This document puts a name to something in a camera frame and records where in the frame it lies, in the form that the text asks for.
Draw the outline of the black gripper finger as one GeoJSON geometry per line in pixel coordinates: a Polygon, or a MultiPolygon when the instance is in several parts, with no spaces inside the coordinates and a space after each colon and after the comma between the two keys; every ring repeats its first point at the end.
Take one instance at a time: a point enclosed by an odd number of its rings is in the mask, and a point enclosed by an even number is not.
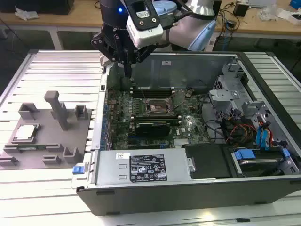
{"type": "Polygon", "coordinates": [[[91,44],[110,61],[123,66],[124,76],[129,77],[127,47],[123,46],[120,34],[99,32],[93,37],[91,44]]]}
{"type": "Polygon", "coordinates": [[[134,46],[128,48],[128,77],[131,78],[132,76],[132,67],[136,63],[141,63],[145,60],[155,49],[157,48],[156,45],[150,45],[138,49],[134,46]]]}

